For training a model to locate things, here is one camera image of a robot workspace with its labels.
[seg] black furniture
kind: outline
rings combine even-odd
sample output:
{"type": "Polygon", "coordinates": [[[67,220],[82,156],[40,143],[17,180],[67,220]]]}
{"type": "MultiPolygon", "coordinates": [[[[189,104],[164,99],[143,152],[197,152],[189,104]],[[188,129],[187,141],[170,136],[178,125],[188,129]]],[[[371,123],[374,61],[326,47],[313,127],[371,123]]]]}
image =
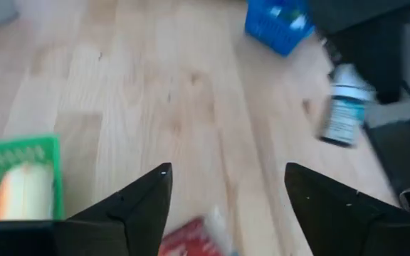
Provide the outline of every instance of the black furniture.
{"type": "Polygon", "coordinates": [[[406,87],[402,72],[403,25],[410,0],[307,0],[319,32],[374,86],[377,99],[396,102],[406,87]]]}
{"type": "Polygon", "coordinates": [[[400,205],[410,211],[410,120],[366,127],[400,205]]]}
{"type": "Polygon", "coordinates": [[[289,163],[285,185],[314,256],[410,256],[410,213],[289,163]]]}
{"type": "Polygon", "coordinates": [[[172,165],[64,221],[0,222],[0,255],[156,256],[172,191],[172,165]]]}

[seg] red wrapper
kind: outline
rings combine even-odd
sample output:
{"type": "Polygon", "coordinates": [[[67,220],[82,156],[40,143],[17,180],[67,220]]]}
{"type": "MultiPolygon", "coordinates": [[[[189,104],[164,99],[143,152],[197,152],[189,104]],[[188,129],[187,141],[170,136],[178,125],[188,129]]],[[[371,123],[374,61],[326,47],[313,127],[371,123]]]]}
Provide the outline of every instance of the red wrapper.
{"type": "Polygon", "coordinates": [[[223,256],[204,227],[195,218],[162,239],[159,256],[223,256]]]}

